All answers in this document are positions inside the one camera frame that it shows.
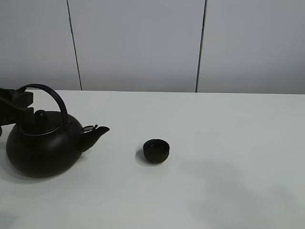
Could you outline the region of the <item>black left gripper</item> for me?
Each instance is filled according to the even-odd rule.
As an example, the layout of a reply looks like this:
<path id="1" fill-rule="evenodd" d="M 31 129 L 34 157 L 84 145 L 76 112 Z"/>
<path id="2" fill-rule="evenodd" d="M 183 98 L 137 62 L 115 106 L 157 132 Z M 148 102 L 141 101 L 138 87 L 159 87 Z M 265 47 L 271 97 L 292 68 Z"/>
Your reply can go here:
<path id="1" fill-rule="evenodd" d="M 33 124 L 33 93 L 13 89 L 0 89 L 0 125 Z"/>

